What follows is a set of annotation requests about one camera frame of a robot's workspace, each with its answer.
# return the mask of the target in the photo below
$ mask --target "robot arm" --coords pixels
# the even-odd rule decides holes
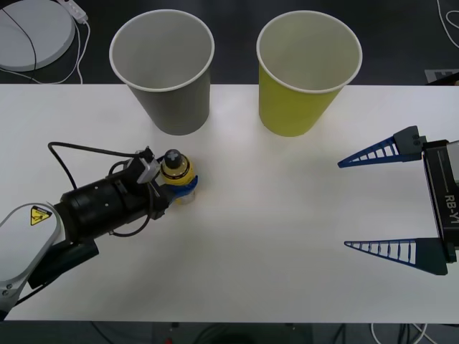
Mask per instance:
[[[344,242],[347,247],[436,275],[448,273],[459,249],[459,141],[427,142],[416,126],[338,163],[339,168],[423,160],[437,237]]]
[[[150,219],[160,218],[177,195],[192,191],[169,188],[160,160],[147,148],[116,163],[105,178],[64,193],[58,204],[25,204],[0,223],[0,321],[18,303],[26,282],[33,289],[49,284],[96,256],[95,238],[137,234]],[[120,165],[124,169],[114,173]],[[137,231],[114,232],[143,216],[146,221]]]

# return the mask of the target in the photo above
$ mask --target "yellow bottle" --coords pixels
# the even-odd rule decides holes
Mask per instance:
[[[161,162],[161,174],[164,182],[172,187],[187,186],[194,182],[196,177],[191,161],[177,149],[170,149],[164,154],[164,159]],[[187,195],[177,198],[176,202],[187,204],[193,201],[194,197],[193,189]]]

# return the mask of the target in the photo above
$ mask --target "dark floor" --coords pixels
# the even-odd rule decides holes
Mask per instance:
[[[0,7],[12,0],[0,0]],[[337,17],[360,39],[364,63],[353,81],[359,85],[423,85],[425,70],[459,68],[459,49],[447,38],[436,0],[77,0],[87,12],[92,29],[81,63],[84,82],[120,83],[108,61],[116,31],[130,18],[154,9],[180,9],[204,20],[211,29],[216,51],[212,83],[257,83],[255,43],[263,26],[287,11],[309,9]],[[443,16],[459,9],[458,0],[440,0]],[[450,16],[459,22],[459,15]],[[459,42],[459,30],[446,24]],[[82,36],[86,27],[80,25]],[[56,62],[38,70],[36,79],[56,82],[72,70],[77,40]],[[78,81],[76,73],[68,82]],[[0,83],[27,83],[27,79],[0,72]]]
[[[0,7],[14,1],[0,0]],[[322,11],[347,23],[357,34],[364,63],[354,84],[423,85],[425,70],[459,68],[459,49],[448,40],[438,18],[436,0],[77,0],[87,12],[92,29],[87,53],[81,64],[85,83],[120,83],[108,61],[110,41],[122,24],[133,16],[154,9],[180,9],[203,19],[212,30],[216,52],[212,82],[222,84],[257,83],[255,42],[262,27],[273,17],[299,9]],[[459,9],[458,0],[440,0],[442,12]],[[451,16],[459,21],[459,15]],[[459,30],[448,25],[459,42]],[[86,28],[80,26],[82,38]],[[55,82],[73,68],[77,42],[56,62],[37,70],[35,78]],[[68,80],[77,83],[76,73]],[[27,83],[27,79],[0,72],[0,83]],[[168,323],[98,323],[115,343],[373,343],[369,326],[349,324],[346,336],[335,341],[340,325],[233,324],[219,326],[226,334],[241,334],[237,341],[224,342],[204,336],[194,342],[208,324],[180,324],[170,331]],[[399,325],[376,325],[379,340],[396,343]],[[417,331],[411,326],[411,338]],[[429,325],[437,343],[459,343],[459,328]],[[4,322],[0,343],[107,343],[89,322]]]
[[[97,322],[98,328],[114,344],[168,343],[169,344],[352,344],[374,343],[367,324],[347,324],[338,337],[340,324],[295,325],[285,324],[231,324],[209,329],[196,341],[199,334],[209,327],[204,323],[185,323],[171,330],[165,322]],[[400,325],[375,325],[379,341],[385,343],[412,343],[419,333],[410,326],[410,342],[407,331],[399,340]],[[426,332],[436,343],[459,342],[459,328],[429,325]],[[11,344],[107,344],[89,322],[4,322],[0,324],[0,341]],[[427,344],[422,339],[420,344]]]

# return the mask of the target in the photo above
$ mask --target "white table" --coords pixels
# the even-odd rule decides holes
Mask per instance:
[[[0,118],[2,219],[70,190],[51,140],[178,148],[200,177],[194,203],[130,239],[97,239],[99,256],[10,320],[459,323],[459,263],[436,277],[343,245],[437,235],[422,163],[336,166],[409,125],[459,139],[459,87],[346,87],[298,138],[262,126],[255,85],[212,85],[208,121],[182,137],[158,131],[122,85],[0,85]],[[80,186],[117,160],[60,153]]]

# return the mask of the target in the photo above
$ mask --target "warning sticker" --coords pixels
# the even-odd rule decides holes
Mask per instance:
[[[51,211],[40,208],[38,206],[33,206],[30,210],[30,225],[34,226],[40,222],[49,219],[52,215]]]

